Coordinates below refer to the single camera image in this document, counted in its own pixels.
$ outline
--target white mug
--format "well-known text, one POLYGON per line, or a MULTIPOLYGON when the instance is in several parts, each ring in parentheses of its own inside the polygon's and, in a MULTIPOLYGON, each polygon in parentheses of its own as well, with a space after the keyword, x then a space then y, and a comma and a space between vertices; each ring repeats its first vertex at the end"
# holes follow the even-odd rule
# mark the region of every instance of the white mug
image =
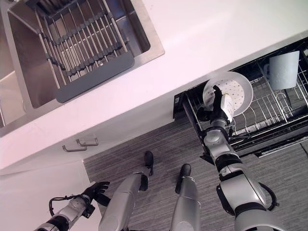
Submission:
POLYGON ((273 90, 294 88, 297 80, 299 51, 271 57, 264 73, 273 90))

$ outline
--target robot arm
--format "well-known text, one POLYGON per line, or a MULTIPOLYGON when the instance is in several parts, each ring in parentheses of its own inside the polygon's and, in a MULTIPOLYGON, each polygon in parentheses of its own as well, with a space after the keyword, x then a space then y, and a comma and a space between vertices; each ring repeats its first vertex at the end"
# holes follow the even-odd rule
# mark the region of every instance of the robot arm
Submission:
POLYGON ((226 132, 230 116, 221 109, 226 105, 218 88, 215 89, 211 127, 206 130, 204 145, 208 148, 218 173, 217 193, 223 208, 235 216, 236 231, 285 231, 276 216, 268 211, 260 184, 228 144, 226 132))
POLYGON ((67 206, 54 214, 50 220, 40 225, 35 231, 68 231, 81 216, 89 218, 95 209, 91 205, 93 199, 103 206, 108 205, 110 199, 103 194, 108 185, 109 182, 94 183, 82 194, 72 196, 73 199, 69 201, 67 206))

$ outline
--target white plate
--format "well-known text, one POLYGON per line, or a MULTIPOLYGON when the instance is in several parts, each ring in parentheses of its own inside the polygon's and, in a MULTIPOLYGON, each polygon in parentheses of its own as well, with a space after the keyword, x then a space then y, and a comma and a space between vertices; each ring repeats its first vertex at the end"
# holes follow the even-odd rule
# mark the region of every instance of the white plate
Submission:
POLYGON ((203 90, 203 102, 208 111, 213 110, 214 89, 218 86, 222 94, 229 94, 232 97, 234 105, 234 115, 237 116, 250 106, 253 98, 253 89, 249 80, 236 72, 228 71, 210 79, 203 90))

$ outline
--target kitchen sink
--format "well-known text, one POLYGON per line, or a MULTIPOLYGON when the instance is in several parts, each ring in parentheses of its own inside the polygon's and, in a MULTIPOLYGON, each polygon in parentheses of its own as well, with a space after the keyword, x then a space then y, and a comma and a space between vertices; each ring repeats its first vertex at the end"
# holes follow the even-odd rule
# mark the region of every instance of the kitchen sink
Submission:
MULTIPOLYGON (((105 59, 94 60, 94 64, 85 66, 84 70, 78 69, 76 65, 77 71, 73 74, 71 70, 74 70, 74 65, 71 63, 82 63, 81 58, 86 62, 87 60, 84 58, 86 54, 95 51, 97 44, 102 47, 100 45, 103 44, 102 39, 104 39, 102 33, 107 34, 108 31, 113 31, 112 28, 115 28, 112 23, 107 23, 107 17, 105 17, 106 21, 103 21, 104 17, 101 14, 102 19, 96 17, 99 24, 93 22, 94 27, 90 24, 92 27, 89 27, 92 30, 85 29, 84 34, 80 31, 81 35, 77 34, 75 30, 76 34, 74 37, 71 34, 72 39, 67 39, 68 43, 67 41, 64 43, 63 40, 59 42, 61 38, 65 38, 69 31, 74 31, 76 24, 86 24, 86 21, 90 21, 94 15, 99 15, 100 5, 103 1, 78 0, 80 8, 70 7, 70 13, 74 17, 66 11, 61 15, 62 18, 54 17, 54 21, 49 17, 45 17, 47 19, 45 21, 46 11, 34 11, 26 2, 0 1, 5 34, 23 99, 23 108, 26 111, 26 114, 19 119, 0 128, 0 136, 63 105, 56 100, 57 90, 67 87, 66 85, 74 83, 78 78, 85 79, 87 73, 94 72, 95 69, 100 69, 101 65, 105 65, 106 63, 103 61, 107 58, 104 56, 105 59), (106 22, 106 27, 100 28, 99 25, 102 25, 103 22, 106 22), (45 37, 39 36, 40 28, 43 28, 45 37), (50 32, 49 39, 46 39, 47 32, 50 32), (51 62, 52 59, 48 59, 46 50, 52 51, 55 57, 59 57, 59 62, 54 60, 51 62)), ((106 2, 124 42, 118 50, 108 54, 108 60, 116 60, 118 56, 126 52, 126 47, 134 58, 133 66, 119 74, 137 68, 164 53, 162 44, 141 0, 107 0, 106 2)))

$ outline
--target drawer handle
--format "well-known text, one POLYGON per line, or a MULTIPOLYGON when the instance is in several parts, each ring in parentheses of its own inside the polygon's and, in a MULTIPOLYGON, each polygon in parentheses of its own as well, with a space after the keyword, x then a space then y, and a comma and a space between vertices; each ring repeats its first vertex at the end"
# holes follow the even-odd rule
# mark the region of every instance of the drawer handle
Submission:
POLYGON ((67 149, 65 145, 62 146, 63 150, 67 153, 73 153, 73 152, 82 152, 87 150, 87 147, 79 148, 79 149, 67 149))
POLYGON ((98 139, 97 138, 95 138, 95 143, 80 143, 79 139, 77 139, 76 142, 80 147, 98 146, 98 139))

